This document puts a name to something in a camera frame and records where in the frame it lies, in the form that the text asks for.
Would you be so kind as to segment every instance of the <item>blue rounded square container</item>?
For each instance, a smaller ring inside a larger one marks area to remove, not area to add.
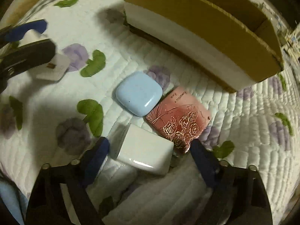
[[[116,90],[118,101],[139,117],[147,115],[159,102],[162,94],[160,85],[142,72],[129,75]]]

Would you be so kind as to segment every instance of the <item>mattress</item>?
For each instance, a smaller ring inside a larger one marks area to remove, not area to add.
[[[109,139],[112,148],[119,143],[128,123],[153,132],[144,118],[133,116],[116,101],[114,90],[131,73],[149,72],[155,66],[169,71],[169,80],[164,84],[167,85],[165,94],[181,85],[211,112],[211,122],[200,137],[206,147],[230,140],[235,148],[225,160],[237,167],[258,167],[270,200],[274,224],[278,224],[299,182],[300,66],[286,61],[285,70],[280,75],[229,94],[199,68],[132,34],[123,24],[123,0],[78,0],[73,6],[63,8],[54,6],[58,1],[61,0],[39,1],[20,23],[46,19],[48,28],[45,34],[73,59],[72,68],[57,83],[32,79],[28,72],[24,72],[10,79],[7,89],[1,94],[1,120],[7,120],[11,125],[1,127],[0,168],[22,193],[30,197],[42,164],[66,165],[79,157],[83,148],[89,149],[95,142],[92,138],[91,142],[80,147],[58,145],[57,126],[67,119],[84,118],[76,108],[81,100],[94,99],[102,105],[102,136]],[[92,77],[82,77],[78,68],[88,58],[92,59],[94,50],[105,54],[106,65]],[[14,115],[8,107],[10,96],[22,103],[20,130],[14,126]],[[196,169],[189,156],[187,162],[191,168],[187,175],[194,176]],[[181,166],[174,169],[172,178],[166,179],[170,183],[164,182],[163,187],[178,184],[180,189],[178,186],[172,190],[192,197],[190,185],[176,182],[177,178],[183,178],[182,169]],[[96,209],[105,197],[120,198],[136,177],[136,169],[108,157],[95,183],[87,188]],[[206,192],[205,185],[196,189],[199,196]],[[183,199],[173,194],[176,199]],[[141,193],[134,191],[132,195],[140,197]],[[156,193],[156,197],[163,204],[163,194]]]

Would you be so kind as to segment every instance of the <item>red square packet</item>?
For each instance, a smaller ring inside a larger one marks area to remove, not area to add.
[[[175,147],[186,153],[210,122],[210,112],[178,86],[146,116],[146,120]]]

